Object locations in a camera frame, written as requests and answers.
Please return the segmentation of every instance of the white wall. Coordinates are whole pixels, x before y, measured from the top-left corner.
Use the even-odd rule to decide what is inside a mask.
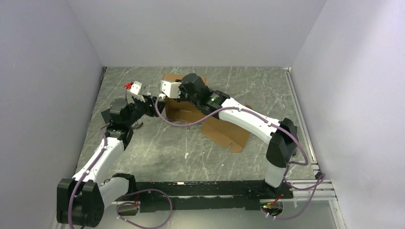
[[[293,64],[350,229],[405,225],[405,1],[328,0]]]
[[[291,66],[326,0],[69,0],[104,66]]]
[[[46,229],[101,76],[66,0],[0,2],[0,228]]]

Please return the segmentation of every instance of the robotic arm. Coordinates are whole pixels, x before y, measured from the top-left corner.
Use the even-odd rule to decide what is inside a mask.
[[[120,196],[137,191],[135,177],[129,174],[115,174],[105,185],[102,180],[113,162],[125,151],[133,135],[133,125],[143,116],[157,117],[164,109],[160,98],[173,98],[178,102],[188,101],[203,114],[209,115],[221,110],[213,117],[234,123],[258,136],[268,149],[266,158],[269,167],[265,182],[271,192],[279,193],[288,162],[295,153],[296,145],[291,138],[276,128],[280,126],[295,138],[297,127],[291,120],[283,121],[266,117],[238,103],[221,91],[209,89],[202,79],[192,73],[178,82],[161,82],[160,98],[141,94],[141,83],[127,85],[134,100],[128,103],[124,98],[111,102],[110,108],[102,112],[107,125],[104,140],[87,164],[71,179],[62,179],[57,187],[57,221],[59,223],[96,227],[104,209]]]

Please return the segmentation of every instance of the brown cardboard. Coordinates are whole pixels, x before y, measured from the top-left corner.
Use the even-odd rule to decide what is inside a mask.
[[[174,82],[177,79],[182,79],[184,75],[165,73],[163,80]],[[201,77],[205,85],[207,81],[205,77]],[[179,120],[185,122],[195,122],[205,117],[194,105],[189,102],[176,102],[174,99],[166,100],[166,116],[168,119]],[[207,138],[222,147],[228,148],[233,153],[240,152],[246,145],[250,132],[224,120],[218,120],[210,117],[204,121],[201,128],[201,133]]]

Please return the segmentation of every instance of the gray wall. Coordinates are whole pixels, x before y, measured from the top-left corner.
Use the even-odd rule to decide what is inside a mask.
[[[104,66],[291,66],[326,0],[69,0]]]
[[[0,228],[49,228],[101,64],[65,0],[0,3]]]
[[[328,0],[293,64],[350,229],[404,228],[405,2]]]

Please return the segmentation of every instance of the marble surface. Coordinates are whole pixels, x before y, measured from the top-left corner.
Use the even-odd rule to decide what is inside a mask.
[[[139,81],[143,92],[158,95],[164,73],[197,73],[208,85],[231,95],[242,104],[279,120],[290,118],[299,126],[287,80],[277,67],[136,67],[107,68],[93,110],[87,136],[78,161],[79,170],[101,142],[99,128],[104,125],[100,112],[110,102],[124,96],[123,85]],[[106,178],[130,173],[137,181],[206,181],[263,179],[267,170],[267,145],[250,135],[246,147],[231,153],[200,133],[201,125],[173,127],[159,118],[143,117],[144,126],[136,130],[126,151],[114,162]],[[306,148],[300,127],[298,138]],[[293,160],[303,161],[300,153]],[[314,179],[310,165],[292,166],[289,179]]]

